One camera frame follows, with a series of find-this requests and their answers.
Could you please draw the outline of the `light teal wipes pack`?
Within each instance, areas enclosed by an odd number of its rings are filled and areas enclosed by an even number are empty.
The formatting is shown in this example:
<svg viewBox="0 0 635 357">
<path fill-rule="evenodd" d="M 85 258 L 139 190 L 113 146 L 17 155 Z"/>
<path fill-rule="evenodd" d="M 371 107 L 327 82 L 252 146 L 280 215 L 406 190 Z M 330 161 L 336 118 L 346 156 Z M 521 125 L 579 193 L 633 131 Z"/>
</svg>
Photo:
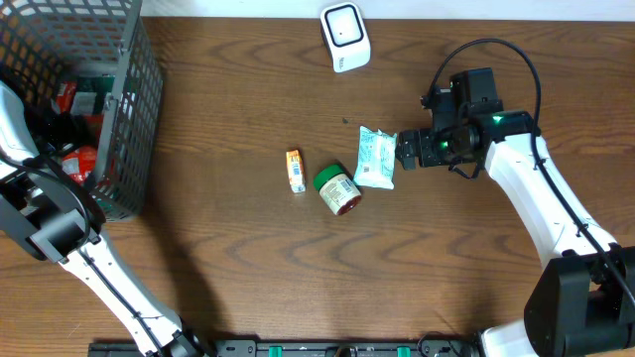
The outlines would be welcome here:
<svg viewBox="0 0 635 357">
<path fill-rule="evenodd" d="M 357 168 L 353 181 L 360 186 L 392 190 L 397 135 L 359 128 Z"/>
</svg>

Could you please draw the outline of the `red snack packet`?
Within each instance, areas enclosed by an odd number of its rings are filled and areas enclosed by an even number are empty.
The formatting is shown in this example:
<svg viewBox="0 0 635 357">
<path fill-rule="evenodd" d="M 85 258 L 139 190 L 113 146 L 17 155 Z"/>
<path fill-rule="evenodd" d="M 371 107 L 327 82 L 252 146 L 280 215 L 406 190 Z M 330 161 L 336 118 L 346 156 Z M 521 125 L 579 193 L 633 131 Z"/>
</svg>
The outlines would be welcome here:
<svg viewBox="0 0 635 357">
<path fill-rule="evenodd" d="M 76 90 L 77 80 L 64 81 L 55 99 L 57 109 L 63 119 L 69 119 L 73 125 L 72 139 L 79 141 L 74 150 L 62 159 L 63 171 L 75 182 L 86 185 L 97 159 L 97 147 L 103 127 L 104 112 L 97 115 L 71 115 L 69 109 Z"/>
</svg>

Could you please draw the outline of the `green lid jar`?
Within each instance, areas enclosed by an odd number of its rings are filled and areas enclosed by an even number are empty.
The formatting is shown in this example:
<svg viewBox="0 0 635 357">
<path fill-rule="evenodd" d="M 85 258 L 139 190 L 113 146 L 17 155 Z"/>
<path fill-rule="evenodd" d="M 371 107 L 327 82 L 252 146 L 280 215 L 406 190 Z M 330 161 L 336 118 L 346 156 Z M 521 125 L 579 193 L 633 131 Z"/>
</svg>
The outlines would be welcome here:
<svg viewBox="0 0 635 357">
<path fill-rule="evenodd" d="M 334 215 L 343 215 L 362 198 L 360 190 L 340 164 L 330 165 L 314 178 L 314 187 Z"/>
</svg>

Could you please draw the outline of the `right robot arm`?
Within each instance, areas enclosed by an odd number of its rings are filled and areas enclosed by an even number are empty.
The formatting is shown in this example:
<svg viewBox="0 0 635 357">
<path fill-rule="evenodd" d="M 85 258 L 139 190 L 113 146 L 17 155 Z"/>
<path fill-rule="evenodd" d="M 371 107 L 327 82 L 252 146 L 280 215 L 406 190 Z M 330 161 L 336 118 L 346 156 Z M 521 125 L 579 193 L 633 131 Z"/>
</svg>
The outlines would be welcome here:
<svg viewBox="0 0 635 357">
<path fill-rule="evenodd" d="M 398 136 L 405 170 L 474 164 L 502 188 L 529 232 L 543 272 L 520 320 L 480 332 L 482 356 L 585 356 L 634 345 L 634 250 L 620 246 L 576 198 L 534 118 L 506 111 L 489 68 L 455 74 L 422 97 L 425 129 Z"/>
</svg>

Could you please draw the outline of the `small orange white carton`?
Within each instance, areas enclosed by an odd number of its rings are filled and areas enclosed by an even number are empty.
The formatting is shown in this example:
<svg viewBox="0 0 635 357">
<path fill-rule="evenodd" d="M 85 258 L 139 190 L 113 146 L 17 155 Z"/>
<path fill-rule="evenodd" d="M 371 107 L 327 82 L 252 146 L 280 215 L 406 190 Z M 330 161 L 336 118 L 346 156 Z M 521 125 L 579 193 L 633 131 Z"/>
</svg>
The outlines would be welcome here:
<svg viewBox="0 0 635 357">
<path fill-rule="evenodd" d="M 306 190 L 304 165 L 299 150 L 286 153 L 289 184 L 293 193 L 301 193 Z"/>
</svg>

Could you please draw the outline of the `green white packet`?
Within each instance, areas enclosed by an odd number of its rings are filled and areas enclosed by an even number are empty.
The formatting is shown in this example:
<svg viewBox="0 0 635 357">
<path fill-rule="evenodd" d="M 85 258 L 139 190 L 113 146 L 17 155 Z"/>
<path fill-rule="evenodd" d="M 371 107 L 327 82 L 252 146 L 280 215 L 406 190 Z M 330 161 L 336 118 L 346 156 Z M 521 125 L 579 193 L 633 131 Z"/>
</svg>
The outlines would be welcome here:
<svg viewBox="0 0 635 357">
<path fill-rule="evenodd" d="M 84 116 L 102 114 L 113 83 L 114 77 L 108 75 L 79 77 L 69 113 Z"/>
</svg>

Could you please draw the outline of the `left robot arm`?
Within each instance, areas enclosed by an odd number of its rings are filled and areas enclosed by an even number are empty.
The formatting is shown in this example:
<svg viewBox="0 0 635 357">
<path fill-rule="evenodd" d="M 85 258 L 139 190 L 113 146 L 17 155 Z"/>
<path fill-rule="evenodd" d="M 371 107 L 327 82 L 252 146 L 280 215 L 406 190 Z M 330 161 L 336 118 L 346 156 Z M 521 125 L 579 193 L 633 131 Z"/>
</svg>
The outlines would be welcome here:
<svg viewBox="0 0 635 357">
<path fill-rule="evenodd" d="M 81 280 L 125 326 L 144 356 L 212 356 L 205 339 L 161 303 L 123 262 L 92 197 L 27 127 L 25 104 L 1 86 L 1 229 L 24 251 Z"/>
</svg>

